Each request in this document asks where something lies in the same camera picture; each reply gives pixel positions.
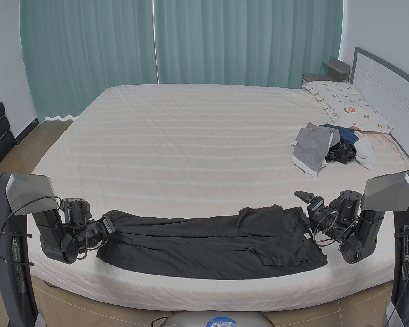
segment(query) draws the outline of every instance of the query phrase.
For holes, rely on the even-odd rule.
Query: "gray garment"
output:
[[[339,143],[339,131],[336,128],[308,123],[306,128],[300,129],[296,141],[294,156],[312,171],[318,173],[323,166],[329,148]]]

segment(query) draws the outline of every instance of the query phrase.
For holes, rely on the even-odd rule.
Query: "curtain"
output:
[[[160,83],[300,88],[338,57],[343,0],[154,0]]]
[[[152,0],[21,0],[38,119],[79,115],[106,88],[157,83]]]

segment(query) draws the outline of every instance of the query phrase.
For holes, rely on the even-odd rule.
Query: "blue sticker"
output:
[[[228,317],[216,317],[210,320],[206,327],[238,327],[236,322]]]

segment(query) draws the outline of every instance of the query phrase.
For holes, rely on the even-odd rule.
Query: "wall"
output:
[[[20,0],[0,0],[0,101],[14,136],[36,117],[22,62]]]
[[[409,74],[409,0],[344,0],[340,59],[352,65],[356,46]]]

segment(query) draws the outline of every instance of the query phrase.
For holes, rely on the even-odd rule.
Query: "white fitted sheet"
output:
[[[290,143],[307,122],[330,123],[307,91],[170,84],[104,91],[41,159],[33,173],[51,177],[56,195],[84,198],[95,219],[118,209],[140,216],[234,215],[248,206],[304,206],[295,190],[328,203],[340,191],[363,192],[368,178],[409,169],[385,134],[368,134],[377,156],[327,164],[314,180],[291,162]],[[38,231],[29,217],[29,232]],[[258,280],[202,280],[148,275],[103,263],[90,252],[66,265],[29,239],[32,273],[83,296],[157,310],[271,311],[332,301],[393,278],[393,217],[387,214],[373,255],[350,265],[338,244],[313,271]]]

